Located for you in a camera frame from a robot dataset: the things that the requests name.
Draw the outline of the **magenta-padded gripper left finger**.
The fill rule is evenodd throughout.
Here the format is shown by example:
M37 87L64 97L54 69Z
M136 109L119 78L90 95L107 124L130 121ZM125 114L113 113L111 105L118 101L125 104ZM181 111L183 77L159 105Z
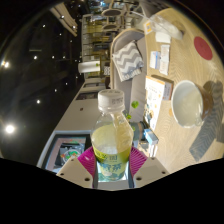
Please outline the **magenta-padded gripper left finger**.
M97 188L97 161L92 147L78 158L69 158L57 175L84 188Z

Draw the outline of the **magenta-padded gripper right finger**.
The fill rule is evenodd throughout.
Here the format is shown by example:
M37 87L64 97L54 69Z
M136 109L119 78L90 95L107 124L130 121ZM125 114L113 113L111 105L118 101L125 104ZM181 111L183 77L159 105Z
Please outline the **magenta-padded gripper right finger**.
M130 188L140 188L167 176L169 172L153 157L147 157L137 148L132 147L128 165L128 184Z

